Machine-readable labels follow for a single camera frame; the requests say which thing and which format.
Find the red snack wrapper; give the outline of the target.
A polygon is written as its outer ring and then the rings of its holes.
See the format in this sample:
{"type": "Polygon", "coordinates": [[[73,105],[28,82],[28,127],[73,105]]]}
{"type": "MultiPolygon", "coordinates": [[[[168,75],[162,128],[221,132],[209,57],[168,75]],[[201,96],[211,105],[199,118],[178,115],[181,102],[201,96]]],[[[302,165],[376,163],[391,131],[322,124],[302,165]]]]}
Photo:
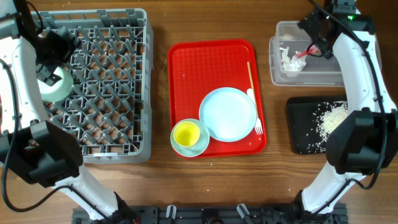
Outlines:
{"type": "Polygon", "coordinates": [[[309,46],[303,52],[297,52],[295,54],[295,57],[296,58],[302,58],[302,57],[307,56],[307,55],[313,55],[313,56],[317,57],[317,56],[321,55],[321,51],[317,48],[316,45],[312,45],[312,46],[309,46]]]}

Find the pale green bowl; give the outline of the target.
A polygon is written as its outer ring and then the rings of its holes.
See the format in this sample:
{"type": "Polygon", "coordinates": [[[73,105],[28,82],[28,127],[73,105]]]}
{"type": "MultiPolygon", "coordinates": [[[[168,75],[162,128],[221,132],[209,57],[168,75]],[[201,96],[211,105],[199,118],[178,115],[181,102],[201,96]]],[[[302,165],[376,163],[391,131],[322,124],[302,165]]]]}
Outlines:
{"type": "Polygon", "coordinates": [[[52,86],[48,86],[42,81],[38,81],[41,97],[46,102],[57,102],[65,99],[71,92],[73,86],[73,77],[64,68],[57,67],[54,74],[59,76],[61,80],[52,86]]]}

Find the white paper napkin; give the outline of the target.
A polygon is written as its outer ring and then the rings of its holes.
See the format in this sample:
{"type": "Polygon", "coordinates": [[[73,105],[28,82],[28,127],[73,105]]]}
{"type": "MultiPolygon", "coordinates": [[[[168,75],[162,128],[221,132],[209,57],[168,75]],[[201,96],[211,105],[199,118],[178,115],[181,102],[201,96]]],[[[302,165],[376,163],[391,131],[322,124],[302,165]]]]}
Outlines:
{"type": "Polygon", "coordinates": [[[293,57],[288,56],[289,47],[279,48],[281,51],[281,63],[283,71],[287,72],[288,77],[297,77],[299,72],[303,70],[306,66],[306,55],[302,57],[297,57],[294,55],[293,57]]]}

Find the large pale blue plate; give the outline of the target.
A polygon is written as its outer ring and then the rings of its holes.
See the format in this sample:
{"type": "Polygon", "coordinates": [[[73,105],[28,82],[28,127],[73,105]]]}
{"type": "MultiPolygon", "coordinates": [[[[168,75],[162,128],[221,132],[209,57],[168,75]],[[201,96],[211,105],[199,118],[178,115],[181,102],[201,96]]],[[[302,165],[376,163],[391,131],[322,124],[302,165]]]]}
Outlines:
{"type": "Polygon", "coordinates": [[[200,103],[198,114],[210,136],[221,142],[244,139],[256,123],[256,109],[250,97],[231,87],[209,92],[200,103]]]}

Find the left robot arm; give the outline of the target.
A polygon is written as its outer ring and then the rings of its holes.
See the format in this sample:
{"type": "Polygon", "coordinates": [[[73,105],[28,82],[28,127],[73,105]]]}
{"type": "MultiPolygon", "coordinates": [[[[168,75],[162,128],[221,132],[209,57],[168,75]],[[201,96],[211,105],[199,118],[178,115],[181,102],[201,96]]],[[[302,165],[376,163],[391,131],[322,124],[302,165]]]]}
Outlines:
{"type": "Polygon", "coordinates": [[[46,113],[39,85],[55,86],[57,68],[81,45],[64,28],[43,34],[43,21],[28,1],[1,2],[1,192],[7,194],[7,175],[14,172],[28,184],[52,193],[63,192],[89,215],[92,223],[138,223],[139,217],[102,185],[84,166],[76,139],[53,124],[46,113]]]}

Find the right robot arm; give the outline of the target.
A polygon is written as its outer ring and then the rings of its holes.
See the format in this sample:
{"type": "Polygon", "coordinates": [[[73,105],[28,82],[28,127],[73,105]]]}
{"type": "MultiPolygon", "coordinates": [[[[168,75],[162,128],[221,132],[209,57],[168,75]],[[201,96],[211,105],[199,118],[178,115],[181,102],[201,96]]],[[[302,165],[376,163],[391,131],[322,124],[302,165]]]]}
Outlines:
{"type": "Polygon", "coordinates": [[[326,140],[326,164],[301,190],[290,218],[322,222],[352,185],[371,189],[397,153],[397,107],[385,87],[376,52],[376,28],[354,1],[316,4],[298,27],[311,38],[319,57],[340,66],[348,116],[326,140]]]}

